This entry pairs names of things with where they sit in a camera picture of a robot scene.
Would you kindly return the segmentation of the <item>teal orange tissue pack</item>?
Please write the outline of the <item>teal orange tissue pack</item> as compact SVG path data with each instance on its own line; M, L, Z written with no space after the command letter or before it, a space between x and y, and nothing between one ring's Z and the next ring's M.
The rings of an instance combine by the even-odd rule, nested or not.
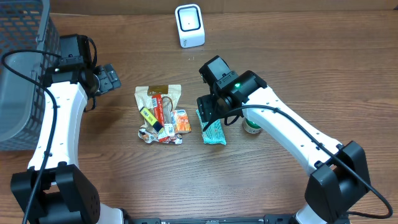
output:
M223 132L223 128L221 125L220 120L215 121L212 123L206 131L204 131L204 127L208 124L208 122L204 122L201 120L199 110L196 110L200 127L201 127L201 135L203 138L203 142L205 144L222 144L226 145L226 138Z

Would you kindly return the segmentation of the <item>small orange snack packet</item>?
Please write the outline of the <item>small orange snack packet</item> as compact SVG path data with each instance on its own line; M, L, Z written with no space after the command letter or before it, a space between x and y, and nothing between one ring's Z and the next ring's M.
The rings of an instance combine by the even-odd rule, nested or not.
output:
M172 124L177 134L187 134L192 131L188 115L185 110L172 111Z

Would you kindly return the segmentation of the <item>beige brown snack pouch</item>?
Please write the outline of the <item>beige brown snack pouch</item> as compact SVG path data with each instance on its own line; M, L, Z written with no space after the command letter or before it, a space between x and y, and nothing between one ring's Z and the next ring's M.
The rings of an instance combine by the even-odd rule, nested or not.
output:
M181 85L152 85L152 86L137 86L135 89L135 98L138 109L142 107L148 108L154 112L154 105L152 97L160 95L162 99L162 108L164 114L164 123L171 124L172 111L176 109L178 101L182 94Z

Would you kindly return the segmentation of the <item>red snack stick packet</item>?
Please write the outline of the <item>red snack stick packet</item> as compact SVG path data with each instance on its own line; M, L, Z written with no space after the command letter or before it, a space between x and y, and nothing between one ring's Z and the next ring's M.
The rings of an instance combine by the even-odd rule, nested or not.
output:
M154 95L152 97L152 107L154 110L155 118L163 126L164 125L164 110L163 110L163 106L162 106L161 95Z

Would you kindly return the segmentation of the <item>yellow highlighter marker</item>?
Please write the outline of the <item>yellow highlighter marker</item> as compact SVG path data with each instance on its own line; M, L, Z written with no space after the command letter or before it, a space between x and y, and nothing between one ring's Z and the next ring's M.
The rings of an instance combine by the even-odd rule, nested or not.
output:
M164 127L146 107L140 109L140 114L158 133L164 132Z

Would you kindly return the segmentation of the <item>silver red crinkled wrapper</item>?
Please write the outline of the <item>silver red crinkled wrapper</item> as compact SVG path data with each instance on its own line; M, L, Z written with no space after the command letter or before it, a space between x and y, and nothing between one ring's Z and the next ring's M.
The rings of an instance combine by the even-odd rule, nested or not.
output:
M175 134L173 136L168 136L165 132L159 134L152 126L149 126L148 124L143 124L139 128L137 135L147 144L160 142L164 144L180 145L183 143L181 134Z

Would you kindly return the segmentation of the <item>green lid knorr cup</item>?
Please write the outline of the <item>green lid knorr cup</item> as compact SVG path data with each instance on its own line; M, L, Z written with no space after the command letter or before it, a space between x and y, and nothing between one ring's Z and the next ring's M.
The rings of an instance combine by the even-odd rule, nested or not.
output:
M243 121L243 128L249 134L259 134L262 131L260 126L246 118Z

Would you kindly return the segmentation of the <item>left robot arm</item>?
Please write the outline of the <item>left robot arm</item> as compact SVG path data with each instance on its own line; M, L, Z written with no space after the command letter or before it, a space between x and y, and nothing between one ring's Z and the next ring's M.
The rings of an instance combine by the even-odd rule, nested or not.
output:
M11 191L23 223L130 223L121 208L100 201L96 187L78 167L78 140L89 100L115 90L121 81L111 64L97 64L94 41L85 35L60 37L56 64L39 88L45 111L39 141L25 172L12 175Z

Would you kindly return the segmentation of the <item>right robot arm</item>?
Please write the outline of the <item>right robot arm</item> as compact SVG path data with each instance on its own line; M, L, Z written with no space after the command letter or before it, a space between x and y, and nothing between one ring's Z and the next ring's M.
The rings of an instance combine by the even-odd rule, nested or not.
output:
M347 222L349 209L369 191L364 149L354 141L342 144L314 128L250 70L238 75L215 56L199 72L210 88L209 95L197 99L200 118L207 125L243 117L247 125L270 134L309 176L306 205L289 222Z

